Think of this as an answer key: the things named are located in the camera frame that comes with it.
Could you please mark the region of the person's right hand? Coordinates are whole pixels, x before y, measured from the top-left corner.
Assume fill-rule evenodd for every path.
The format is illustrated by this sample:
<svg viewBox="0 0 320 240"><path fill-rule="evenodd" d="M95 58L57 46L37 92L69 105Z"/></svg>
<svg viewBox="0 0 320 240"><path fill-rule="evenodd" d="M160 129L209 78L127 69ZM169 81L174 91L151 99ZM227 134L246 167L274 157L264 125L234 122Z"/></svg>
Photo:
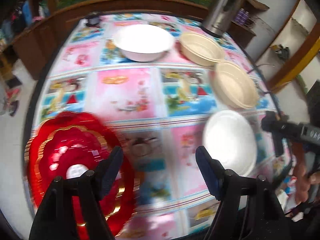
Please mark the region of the person's right hand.
<svg viewBox="0 0 320 240"><path fill-rule="evenodd" d="M310 189L310 186L319 184L319 171L313 173L310 176L307 175L305 153L303 150L303 145L301 143L293 142L292 152L295 155L297 161L293 170L293 175L297 178L295 201L296 204L300 204L308 200L308 191Z"/></svg>

